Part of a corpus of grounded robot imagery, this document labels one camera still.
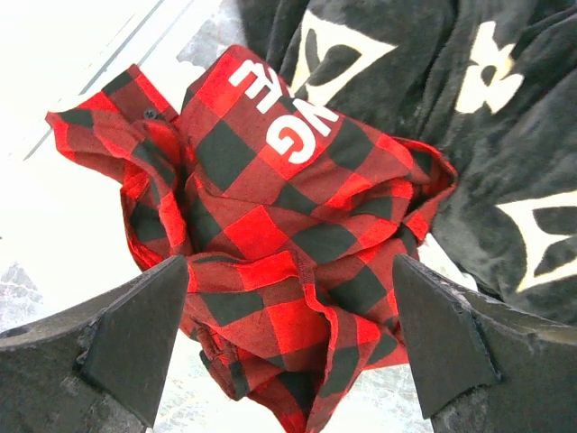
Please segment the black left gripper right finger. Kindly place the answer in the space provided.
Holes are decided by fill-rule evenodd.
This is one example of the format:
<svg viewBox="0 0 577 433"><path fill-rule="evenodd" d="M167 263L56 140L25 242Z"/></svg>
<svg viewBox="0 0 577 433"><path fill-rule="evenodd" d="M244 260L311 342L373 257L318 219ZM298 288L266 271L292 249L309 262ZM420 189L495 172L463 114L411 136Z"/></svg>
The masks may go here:
<svg viewBox="0 0 577 433"><path fill-rule="evenodd" d="M574 432L576 329L398 255L393 282L425 419L436 432Z"/></svg>

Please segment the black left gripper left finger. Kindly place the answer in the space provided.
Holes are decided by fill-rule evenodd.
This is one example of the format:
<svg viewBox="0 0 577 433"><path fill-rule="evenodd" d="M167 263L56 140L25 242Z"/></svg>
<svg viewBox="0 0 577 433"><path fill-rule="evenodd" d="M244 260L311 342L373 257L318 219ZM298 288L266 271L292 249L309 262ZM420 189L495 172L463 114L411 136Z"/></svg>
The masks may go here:
<svg viewBox="0 0 577 433"><path fill-rule="evenodd" d="M3 432L152 428L188 286L173 256L125 284L1 334Z"/></svg>

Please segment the red black plaid shirt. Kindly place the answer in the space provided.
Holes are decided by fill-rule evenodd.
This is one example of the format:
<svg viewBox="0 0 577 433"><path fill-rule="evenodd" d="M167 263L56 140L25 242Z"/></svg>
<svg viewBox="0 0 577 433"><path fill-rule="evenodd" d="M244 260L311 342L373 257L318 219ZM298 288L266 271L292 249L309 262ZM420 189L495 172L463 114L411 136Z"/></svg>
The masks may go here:
<svg viewBox="0 0 577 433"><path fill-rule="evenodd" d="M64 157L121 184L142 270L186 258L180 327L229 398L318 432L360 373L407 361L392 265L455 189L437 149L297 98L241 45L180 111L131 66L46 120Z"/></svg>

